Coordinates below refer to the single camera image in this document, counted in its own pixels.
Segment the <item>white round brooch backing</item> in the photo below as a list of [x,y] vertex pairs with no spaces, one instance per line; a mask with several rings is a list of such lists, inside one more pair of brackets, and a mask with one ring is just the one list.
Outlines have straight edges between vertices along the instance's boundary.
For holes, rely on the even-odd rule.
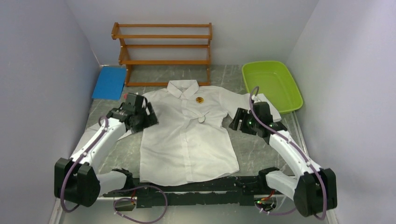
[[199,117],[198,122],[203,123],[205,121],[205,116]]

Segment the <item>yellow brooch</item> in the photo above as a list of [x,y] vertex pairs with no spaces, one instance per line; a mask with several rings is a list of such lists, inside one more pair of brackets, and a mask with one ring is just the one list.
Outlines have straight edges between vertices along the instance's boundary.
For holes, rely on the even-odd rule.
[[197,97],[196,102],[202,104],[204,102],[204,99],[202,97]]

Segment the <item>white shirt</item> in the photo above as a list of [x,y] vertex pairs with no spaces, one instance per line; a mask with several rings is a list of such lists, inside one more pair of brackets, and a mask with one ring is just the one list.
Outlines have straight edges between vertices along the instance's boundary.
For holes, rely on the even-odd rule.
[[[249,109],[249,94],[196,80],[169,81],[166,88],[144,94],[159,124],[146,128],[140,145],[141,182],[178,186],[205,182],[239,171],[225,117]],[[202,97],[204,102],[196,102]],[[203,123],[198,118],[205,116]]]

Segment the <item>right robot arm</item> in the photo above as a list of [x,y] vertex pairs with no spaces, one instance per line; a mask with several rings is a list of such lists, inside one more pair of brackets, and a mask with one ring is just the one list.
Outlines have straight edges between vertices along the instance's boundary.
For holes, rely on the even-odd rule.
[[337,207],[335,173],[330,168],[322,168],[303,152],[286,126],[273,120],[268,108],[262,111],[257,107],[254,111],[237,109],[230,128],[263,138],[294,174],[291,177],[276,168],[259,172],[257,188],[261,193],[276,190],[290,198],[302,216],[315,216],[319,220],[326,217],[328,210]]

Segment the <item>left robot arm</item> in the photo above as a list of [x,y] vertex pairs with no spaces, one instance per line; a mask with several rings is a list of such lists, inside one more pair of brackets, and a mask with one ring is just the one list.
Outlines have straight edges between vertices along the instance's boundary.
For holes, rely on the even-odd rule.
[[117,192],[122,196],[134,190],[133,174],[124,168],[114,168],[98,175],[108,151],[128,131],[142,132],[158,124],[150,102],[122,103],[98,120],[99,129],[69,159],[60,158],[55,163],[54,194],[61,200],[61,207],[72,212],[79,206],[90,207],[98,196]]

